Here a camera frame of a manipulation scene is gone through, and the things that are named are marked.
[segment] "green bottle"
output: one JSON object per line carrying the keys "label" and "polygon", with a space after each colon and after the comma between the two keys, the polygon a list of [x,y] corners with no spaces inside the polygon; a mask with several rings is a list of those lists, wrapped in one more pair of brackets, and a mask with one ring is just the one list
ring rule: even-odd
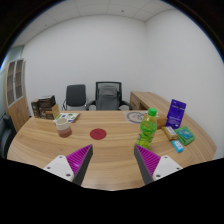
{"label": "green bottle", "polygon": [[157,110],[149,108],[147,116],[144,116],[140,124],[141,132],[138,134],[136,145],[149,149],[153,136],[157,130]]}

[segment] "cup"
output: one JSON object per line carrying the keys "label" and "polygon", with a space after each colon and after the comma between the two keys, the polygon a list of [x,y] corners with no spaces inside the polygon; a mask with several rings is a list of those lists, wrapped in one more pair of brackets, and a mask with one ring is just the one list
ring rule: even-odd
{"label": "cup", "polygon": [[57,128],[59,136],[62,138],[66,138],[72,133],[70,124],[66,118],[58,119],[56,121],[56,128]]}

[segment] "bottle cap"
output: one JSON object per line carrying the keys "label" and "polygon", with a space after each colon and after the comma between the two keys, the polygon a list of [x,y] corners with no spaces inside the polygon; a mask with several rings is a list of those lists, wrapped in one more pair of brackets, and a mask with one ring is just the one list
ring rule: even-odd
{"label": "bottle cap", "polygon": [[149,108],[148,115],[155,117],[157,110],[155,108]]}

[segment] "bookshelf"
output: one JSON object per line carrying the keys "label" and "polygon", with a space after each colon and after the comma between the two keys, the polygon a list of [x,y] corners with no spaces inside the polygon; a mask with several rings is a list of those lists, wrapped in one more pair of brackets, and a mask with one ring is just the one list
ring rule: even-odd
{"label": "bookshelf", "polygon": [[17,132],[29,119],[24,88],[24,65],[24,59],[10,62],[4,77],[5,111],[12,117]]}

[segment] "gray office chair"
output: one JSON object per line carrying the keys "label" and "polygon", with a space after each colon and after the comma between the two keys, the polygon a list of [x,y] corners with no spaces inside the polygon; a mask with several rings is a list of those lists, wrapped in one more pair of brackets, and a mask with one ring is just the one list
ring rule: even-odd
{"label": "gray office chair", "polygon": [[95,100],[86,104],[86,110],[89,110],[91,105],[95,105],[96,110],[120,110],[122,105],[132,110],[132,106],[122,100],[121,82],[96,82]]}
{"label": "gray office chair", "polygon": [[4,115],[0,121],[0,158],[7,159],[9,146],[16,135],[12,119]]}
{"label": "gray office chair", "polygon": [[86,106],[86,86],[84,84],[67,86],[66,99],[62,105],[62,110],[67,110],[67,106]]}

